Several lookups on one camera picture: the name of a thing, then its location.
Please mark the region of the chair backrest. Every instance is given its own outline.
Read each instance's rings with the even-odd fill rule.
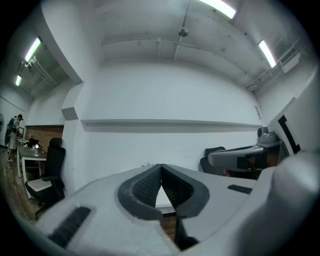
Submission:
[[[66,150],[61,147],[62,138],[52,138],[47,150],[45,163],[45,176],[57,176],[55,181],[58,190],[64,188],[64,183],[61,180],[61,168],[65,159]]]

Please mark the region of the black chair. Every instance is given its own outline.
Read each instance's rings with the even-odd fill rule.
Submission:
[[[221,167],[215,167],[212,166],[209,163],[208,156],[212,152],[220,151],[220,150],[226,150],[223,146],[218,146],[218,147],[213,147],[213,148],[206,148],[204,151],[204,156],[203,158],[200,159],[200,165],[204,173],[207,174],[214,174],[214,175],[220,175],[224,176],[224,168]]]
[[[45,162],[45,176],[39,179],[29,180],[25,183],[26,189],[39,203],[44,205],[35,212],[38,214],[65,198],[64,183],[61,179],[61,168],[65,159],[66,150],[61,147],[61,138],[52,138],[47,150]]]

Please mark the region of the person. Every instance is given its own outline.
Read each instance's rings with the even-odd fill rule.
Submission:
[[[16,145],[16,139],[17,139],[17,135],[20,135],[20,131],[19,131],[19,124],[20,121],[22,119],[22,114],[19,114],[17,119],[14,119],[13,121],[13,126],[12,126],[12,131],[9,134],[9,143],[8,143],[8,148],[9,148],[9,155],[8,155],[8,162],[13,162],[13,150],[15,150],[17,148]]]

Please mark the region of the black rubber pad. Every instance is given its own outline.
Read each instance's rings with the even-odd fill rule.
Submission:
[[[57,245],[65,248],[90,212],[91,209],[82,206],[74,209],[53,233],[48,235],[48,238]]]
[[[228,186],[228,189],[234,190],[234,191],[238,191],[238,192],[241,192],[241,193],[245,193],[245,194],[248,194],[248,195],[252,191],[252,188],[245,187],[245,186],[238,186],[238,185],[234,185],[234,184]]]

